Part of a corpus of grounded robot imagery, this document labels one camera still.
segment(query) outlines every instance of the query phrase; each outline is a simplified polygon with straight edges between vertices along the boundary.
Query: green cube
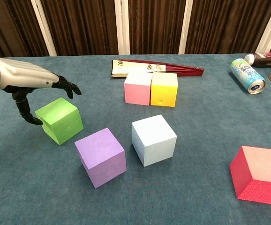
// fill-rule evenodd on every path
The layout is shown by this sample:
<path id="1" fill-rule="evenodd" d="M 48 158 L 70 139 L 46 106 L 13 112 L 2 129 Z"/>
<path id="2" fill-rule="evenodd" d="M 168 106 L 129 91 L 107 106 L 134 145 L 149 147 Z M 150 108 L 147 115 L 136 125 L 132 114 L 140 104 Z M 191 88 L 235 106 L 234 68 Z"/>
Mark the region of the green cube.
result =
<path id="1" fill-rule="evenodd" d="M 62 97 L 35 111 L 44 131 L 59 145 L 83 129 L 76 106 Z"/>

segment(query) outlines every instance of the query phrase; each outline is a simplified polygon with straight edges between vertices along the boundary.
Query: black fingertip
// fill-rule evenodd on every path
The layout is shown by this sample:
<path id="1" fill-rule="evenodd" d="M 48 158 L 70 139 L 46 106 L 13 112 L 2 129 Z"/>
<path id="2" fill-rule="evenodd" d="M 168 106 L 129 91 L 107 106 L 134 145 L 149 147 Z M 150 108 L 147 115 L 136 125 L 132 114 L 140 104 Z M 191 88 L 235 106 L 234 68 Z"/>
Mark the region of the black fingertip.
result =
<path id="1" fill-rule="evenodd" d="M 77 88 L 77 89 L 73 89 L 73 91 L 75 92 L 75 94 L 77 94 L 77 95 L 81 95 L 81 91 L 79 90 L 79 88 Z"/>
<path id="2" fill-rule="evenodd" d="M 67 90 L 67 95 L 69 99 L 73 99 L 73 92 L 71 90 Z"/>
<path id="3" fill-rule="evenodd" d="M 43 125 L 43 122 L 37 118 L 34 118 L 36 125 Z"/>

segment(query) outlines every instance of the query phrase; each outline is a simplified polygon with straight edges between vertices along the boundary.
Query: purple cube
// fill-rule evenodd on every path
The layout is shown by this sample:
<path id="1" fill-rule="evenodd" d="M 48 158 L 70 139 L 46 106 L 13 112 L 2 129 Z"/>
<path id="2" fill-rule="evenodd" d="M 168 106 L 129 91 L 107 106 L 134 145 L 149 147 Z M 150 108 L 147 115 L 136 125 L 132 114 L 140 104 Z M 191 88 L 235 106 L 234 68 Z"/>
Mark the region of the purple cube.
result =
<path id="1" fill-rule="evenodd" d="M 108 128 L 75 142 L 95 188 L 126 171 L 125 151 Z"/>

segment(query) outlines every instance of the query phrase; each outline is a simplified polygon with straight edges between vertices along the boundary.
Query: red cube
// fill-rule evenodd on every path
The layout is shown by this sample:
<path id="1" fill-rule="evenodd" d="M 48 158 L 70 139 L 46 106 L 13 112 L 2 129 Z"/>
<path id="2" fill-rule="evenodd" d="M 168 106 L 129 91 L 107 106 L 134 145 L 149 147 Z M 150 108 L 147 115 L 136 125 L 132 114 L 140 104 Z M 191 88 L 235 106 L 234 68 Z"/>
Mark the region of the red cube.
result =
<path id="1" fill-rule="evenodd" d="M 230 170 L 238 199 L 271 204 L 271 149 L 240 147 Z"/>

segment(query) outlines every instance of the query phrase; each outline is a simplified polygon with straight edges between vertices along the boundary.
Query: bottle cap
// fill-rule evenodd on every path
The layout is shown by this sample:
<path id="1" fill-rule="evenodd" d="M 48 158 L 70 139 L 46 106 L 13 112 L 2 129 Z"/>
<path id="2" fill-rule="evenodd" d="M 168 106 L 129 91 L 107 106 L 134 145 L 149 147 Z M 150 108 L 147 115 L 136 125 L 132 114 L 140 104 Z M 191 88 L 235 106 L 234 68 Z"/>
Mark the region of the bottle cap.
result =
<path id="1" fill-rule="evenodd" d="M 253 54 L 248 54 L 245 56 L 244 60 L 249 64 L 252 65 L 254 63 L 254 55 Z"/>

